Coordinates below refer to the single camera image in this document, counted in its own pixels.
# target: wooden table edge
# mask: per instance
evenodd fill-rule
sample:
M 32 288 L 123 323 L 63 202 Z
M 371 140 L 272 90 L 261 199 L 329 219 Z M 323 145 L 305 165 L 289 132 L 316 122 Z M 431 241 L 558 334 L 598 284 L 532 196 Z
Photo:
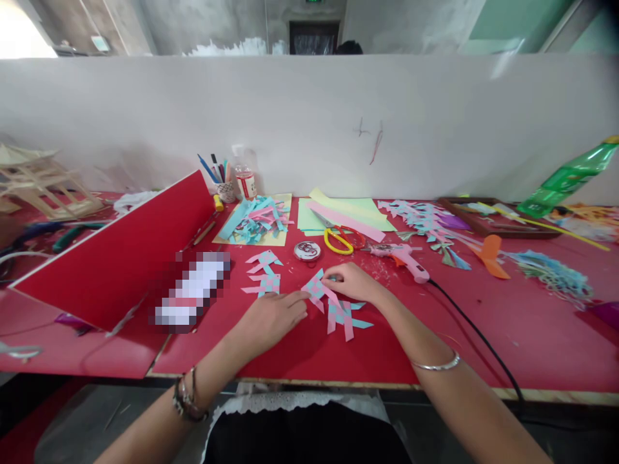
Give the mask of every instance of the wooden table edge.
M 180 374 L 164 374 L 159 372 L 153 372 L 152 367 L 146 374 L 146 376 L 150 378 L 176 378 L 179 375 Z M 280 383 L 282 385 L 307 385 L 309 387 L 423 391 L 421 385 L 409 383 L 338 382 L 324 380 L 269 379 L 258 377 L 239 377 L 236 378 L 235 381 L 253 383 Z M 499 398 L 501 398 L 501 400 L 517 400 L 518 398 L 514 389 L 492 388 L 492 390 Z M 619 393 L 522 389 L 522 394 L 527 401 L 536 401 L 541 403 L 565 403 L 619 407 Z

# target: green tool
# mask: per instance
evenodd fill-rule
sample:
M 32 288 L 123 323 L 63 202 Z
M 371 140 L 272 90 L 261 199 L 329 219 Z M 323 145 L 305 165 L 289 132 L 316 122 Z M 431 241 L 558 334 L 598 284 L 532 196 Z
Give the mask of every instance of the green tool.
M 52 247 L 54 253 L 61 253 L 65 249 L 69 248 L 69 245 L 86 229 L 101 229 L 107 226 L 107 224 L 85 224 L 83 226 L 73 227 L 66 234 L 64 234 Z

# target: wooden tray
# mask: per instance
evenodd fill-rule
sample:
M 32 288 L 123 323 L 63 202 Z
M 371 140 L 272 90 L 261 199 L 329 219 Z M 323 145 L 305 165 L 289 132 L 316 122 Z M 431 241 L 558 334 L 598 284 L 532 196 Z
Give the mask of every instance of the wooden tray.
M 460 197 L 441 197 L 438 199 L 438 204 L 440 204 L 443 208 L 448 210 L 450 213 L 456 215 L 464 222 L 466 222 L 473 231 L 477 232 L 482 237 L 486 237 L 488 235 L 498 235 L 502 238 L 556 238 L 561 235 L 561 232 L 556 232 L 550 229 L 546 229 L 544 227 L 539 227 L 534 224 L 521 224 L 509 218 L 500 216 L 499 214 L 490 215 L 492 219 L 495 220 L 496 224 L 510 224 L 510 225 L 518 225 L 518 226 L 526 226 L 526 227 L 535 227 L 534 231 L 518 231 L 518 230 L 507 230 L 507 229 L 497 229 L 492 226 L 492 223 L 485 221 L 479 213 L 470 213 L 468 211 L 464 211 L 463 209 L 458 208 L 457 204 L 466 204 L 466 203 L 485 203 L 487 205 L 495 205 L 497 203 L 503 203 L 506 206 L 509 206 L 511 209 L 515 210 L 516 207 L 510 203 L 502 202 L 497 198 L 490 197 L 470 197 L 470 198 L 460 198 Z M 525 213 L 521 213 L 517 211 L 517 213 L 523 219 L 536 220 L 537 222 L 541 222 L 543 224 L 552 224 L 544 219 L 535 219 Z

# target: orange paper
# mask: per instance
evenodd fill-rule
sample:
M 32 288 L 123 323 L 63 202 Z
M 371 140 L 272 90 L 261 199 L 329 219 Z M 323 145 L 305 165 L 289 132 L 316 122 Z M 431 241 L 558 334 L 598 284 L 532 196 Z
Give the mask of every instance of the orange paper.
M 471 248 L 471 250 L 473 250 L 474 254 L 476 254 L 479 259 L 481 259 L 488 272 L 494 277 L 503 279 L 511 278 L 509 274 L 503 270 L 501 265 L 496 262 L 498 252 L 501 250 L 501 238 L 498 235 L 488 235 L 484 239 L 484 246 L 481 251 L 477 251 L 473 248 Z

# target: yellow scissors handle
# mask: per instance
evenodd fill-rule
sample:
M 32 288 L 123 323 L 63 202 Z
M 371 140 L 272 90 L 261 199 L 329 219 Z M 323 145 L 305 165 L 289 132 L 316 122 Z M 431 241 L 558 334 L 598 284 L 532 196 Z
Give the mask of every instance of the yellow scissors handle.
M 331 245 L 329 243 L 329 236 L 330 235 L 332 237 L 335 237 L 336 240 L 339 240 L 339 242 L 343 243 L 344 246 L 346 246 L 347 249 L 341 250 L 341 249 L 336 248 L 333 245 Z M 325 245 L 327 245 L 327 248 L 329 248 L 331 251 L 334 251 L 338 255 L 352 255 L 353 251 L 355 250 L 353 248 L 353 246 L 349 242 L 347 242 L 343 237 L 340 237 L 339 235 L 334 233 L 331 229 L 325 229 L 324 230 L 324 243 L 325 243 Z

